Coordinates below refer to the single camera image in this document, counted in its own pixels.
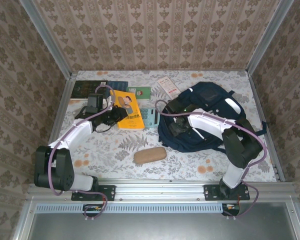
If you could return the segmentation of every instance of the patterned wall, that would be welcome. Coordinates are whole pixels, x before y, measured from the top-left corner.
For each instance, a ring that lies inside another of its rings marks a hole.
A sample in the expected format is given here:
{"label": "patterned wall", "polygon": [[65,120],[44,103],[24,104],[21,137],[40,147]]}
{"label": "patterned wall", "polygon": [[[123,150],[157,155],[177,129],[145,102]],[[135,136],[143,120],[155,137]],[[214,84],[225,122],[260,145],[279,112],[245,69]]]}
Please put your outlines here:
{"label": "patterned wall", "polygon": [[245,69],[279,0],[35,0],[72,71]]}
{"label": "patterned wall", "polygon": [[300,0],[252,75],[288,181],[300,199]]}
{"label": "patterned wall", "polygon": [[0,240],[16,227],[33,153],[47,144],[65,79],[18,0],[0,0]]}

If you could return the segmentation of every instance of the backpack strap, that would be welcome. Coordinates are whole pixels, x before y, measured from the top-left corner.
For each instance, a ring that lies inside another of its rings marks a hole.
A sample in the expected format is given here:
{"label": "backpack strap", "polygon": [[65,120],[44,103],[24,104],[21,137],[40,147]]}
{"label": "backpack strap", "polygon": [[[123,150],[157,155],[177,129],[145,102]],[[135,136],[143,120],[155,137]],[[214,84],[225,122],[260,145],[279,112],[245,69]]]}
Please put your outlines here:
{"label": "backpack strap", "polygon": [[255,135],[261,136],[267,133],[267,123],[265,121],[262,121],[262,130],[256,131]]}
{"label": "backpack strap", "polygon": [[212,148],[213,150],[215,150],[215,151],[218,151],[218,152],[220,152],[220,153],[223,153],[223,154],[226,154],[226,150],[225,149],[223,149],[223,148],[219,148],[219,147],[214,147],[214,148]]}

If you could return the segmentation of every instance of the gray panel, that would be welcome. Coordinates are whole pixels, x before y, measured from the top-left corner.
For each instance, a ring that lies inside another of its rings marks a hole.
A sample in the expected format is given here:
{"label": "gray panel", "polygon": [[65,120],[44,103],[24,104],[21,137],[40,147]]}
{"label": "gray panel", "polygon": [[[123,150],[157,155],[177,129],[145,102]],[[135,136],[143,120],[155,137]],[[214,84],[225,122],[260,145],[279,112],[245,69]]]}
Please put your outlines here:
{"label": "gray panel", "polygon": [[296,237],[285,203],[258,203],[236,220],[215,213],[107,213],[93,221],[76,213],[36,214],[29,239],[295,240]]}

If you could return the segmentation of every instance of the black mounting plate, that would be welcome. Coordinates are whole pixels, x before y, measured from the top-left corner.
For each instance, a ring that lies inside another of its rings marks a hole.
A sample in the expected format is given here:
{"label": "black mounting plate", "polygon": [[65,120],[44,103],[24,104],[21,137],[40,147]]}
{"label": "black mounting plate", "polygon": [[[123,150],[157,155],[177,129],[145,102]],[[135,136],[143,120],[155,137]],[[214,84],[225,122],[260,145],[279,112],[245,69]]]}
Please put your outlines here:
{"label": "black mounting plate", "polygon": [[[107,196],[108,201],[112,202],[116,196],[115,185],[99,185],[98,192]],[[102,201],[103,198],[99,194],[85,194],[80,192],[73,192],[71,195],[72,201]]]}
{"label": "black mounting plate", "polygon": [[229,198],[222,198],[220,193],[219,184],[207,184],[203,186],[204,198],[206,201],[238,201],[238,195],[240,201],[250,200],[248,187],[244,184],[240,184],[235,188],[235,194]]}

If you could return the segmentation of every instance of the green book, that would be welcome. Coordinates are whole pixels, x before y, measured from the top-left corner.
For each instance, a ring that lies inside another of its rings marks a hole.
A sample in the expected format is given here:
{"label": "green book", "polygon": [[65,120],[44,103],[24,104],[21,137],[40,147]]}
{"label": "green book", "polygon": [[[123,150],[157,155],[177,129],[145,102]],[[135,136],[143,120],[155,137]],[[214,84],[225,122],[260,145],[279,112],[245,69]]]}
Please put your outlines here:
{"label": "green book", "polygon": [[151,87],[150,86],[128,86],[126,88],[128,93],[134,93],[136,99],[147,99],[150,100],[151,97]]}

